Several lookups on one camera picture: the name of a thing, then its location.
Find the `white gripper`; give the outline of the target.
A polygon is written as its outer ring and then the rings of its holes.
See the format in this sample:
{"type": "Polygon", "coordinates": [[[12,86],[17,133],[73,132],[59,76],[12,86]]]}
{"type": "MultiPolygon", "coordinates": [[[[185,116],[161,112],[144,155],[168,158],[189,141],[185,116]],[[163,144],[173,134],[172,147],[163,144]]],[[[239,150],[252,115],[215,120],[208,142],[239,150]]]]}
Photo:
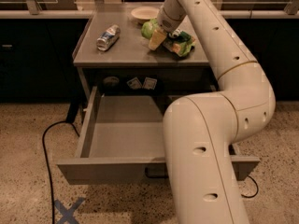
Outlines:
{"type": "Polygon", "coordinates": [[[164,0],[157,15],[157,22],[161,28],[153,30],[149,48],[156,50],[165,41],[167,33],[175,31],[185,17],[185,9],[178,0],[164,0]]]}

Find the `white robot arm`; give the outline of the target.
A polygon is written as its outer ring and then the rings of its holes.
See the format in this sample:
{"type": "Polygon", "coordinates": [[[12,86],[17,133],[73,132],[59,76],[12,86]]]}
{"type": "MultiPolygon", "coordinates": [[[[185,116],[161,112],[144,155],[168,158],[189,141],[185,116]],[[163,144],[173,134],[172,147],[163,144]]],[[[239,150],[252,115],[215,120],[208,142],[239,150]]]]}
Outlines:
{"type": "Polygon", "coordinates": [[[164,0],[158,24],[191,22],[219,88],[178,98],[164,113],[164,151],[179,224],[249,224],[229,154],[261,131],[276,99],[256,58],[210,0],[164,0]]]}

